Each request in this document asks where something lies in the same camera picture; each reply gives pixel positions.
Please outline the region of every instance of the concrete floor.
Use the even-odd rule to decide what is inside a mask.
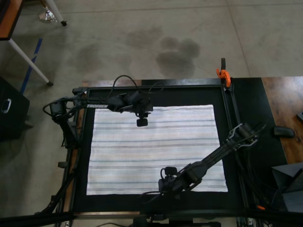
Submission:
[[[303,0],[55,2],[67,27],[41,23],[41,5],[30,2],[13,34],[30,57],[43,38],[36,65],[54,86],[47,87],[32,72],[25,96],[35,127],[19,140],[0,143],[1,217],[33,214],[59,189],[63,171],[57,163],[65,160],[66,151],[60,147],[61,129],[42,106],[70,96],[83,80],[121,74],[134,79],[216,78],[221,57],[233,77],[302,75]],[[20,89],[27,69],[0,42],[0,75]]]

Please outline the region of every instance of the white striped cloth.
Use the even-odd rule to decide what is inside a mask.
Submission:
[[[219,146],[212,105],[154,107],[146,127],[133,113],[96,109],[87,195],[157,191],[162,168],[179,171]],[[222,161],[193,191],[228,191]]]

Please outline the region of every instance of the black cabinet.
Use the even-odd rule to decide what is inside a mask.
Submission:
[[[29,100],[0,77],[0,139],[19,138],[27,117]]]

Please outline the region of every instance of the blue tape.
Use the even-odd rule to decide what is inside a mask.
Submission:
[[[35,52],[34,52],[34,54],[35,54],[36,56],[32,59],[32,62],[33,62],[33,63],[35,63],[35,61],[36,61],[37,54],[38,54],[38,52],[39,52],[39,50],[40,50],[40,47],[41,47],[41,43],[42,43],[42,38],[39,38],[38,43],[37,43],[37,46],[36,46],[36,48],[35,48]],[[23,80],[22,87],[21,87],[21,89],[20,89],[20,93],[21,93],[21,94],[24,94],[24,91],[25,91],[25,88],[27,87],[27,83],[28,83],[30,74],[31,74],[31,72],[32,72],[32,69],[33,69],[33,68],[30,67],[30,66],[29,66],[28,69],[27,69],[27,73],[26,73],[26,75],[25,75],[25,78],[24,78],[24,80]]]
[[[32,59],[32,62],[33,62],[33,63],[35,63],[36,58],[37,58],[37,56],[35,56],[35,57]],[[25,75],[25,78],[24,78],[22,87],[21,87],[21,89],[20,89],[21,94],[24,94],[25,88],[27,87],[27,83],[28,83],[28,80],[29,80],[30,73],[32,72],[32,69],[33,69],[33,68],[30,67],[30,66],[29,66],[28,69],[27,69],[27,73],[26,73],[26,75]]]
[[[35,49],[34,54],[37,54],[37,53],[39,52],[41,43],[42,43],[42,38],[40,38],[40,39],[38,40],[38,44],[37,44],[37,46],[36,46],[36,49]]]

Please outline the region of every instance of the wooden table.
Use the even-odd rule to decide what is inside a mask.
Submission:
[[[296,115],[303,110],[303,77],[285,77],[285,78],[263,78],[264,89],[271,107],[272,115],[278,126],[284,126],[294,129],[295,139],[281,138],[281,143],[289,164],[303,162],[303,124],[296,118]],[[83,87],[111,87],[113,81],[84,81]],[[129,80],[119,80],[116,86],[128,87],[133,86]],[[77,128],[83,123],[84,110],[80,111]],[[73,150],[71,156],[71,167],[74,167],[78,150]],[[71,204],[73,185],[71,184],[66,192],[64,209],[69,211]],[[117,215],[125,217],[126,215],[140,215],[140,212],[91,212],[81,213],[81,215],[98,216],[103,218],[104,215]]]
[[[66,26],[66,21],[63,20],[58,8],[53,0],[46,0],[47,4],[52,9],[56,18],[61,21],[63,26]],[[11,47],[17,51],[18,54],[37,72],[37,74],[47,83],[52,86],[52,82],[40,71],[40,69],[27,57],[27,55],[21,50],[21,48],[12,40],[12,34],[14,32],[16,23],[18,22],[24,0],[10,0],[9,7],[0,23],[0,41],[8,41]]]
[[[289,164],[303,162],[303,77],[263,78],[263,86],[277,126],[295,131],[295,139],[281,138]]]

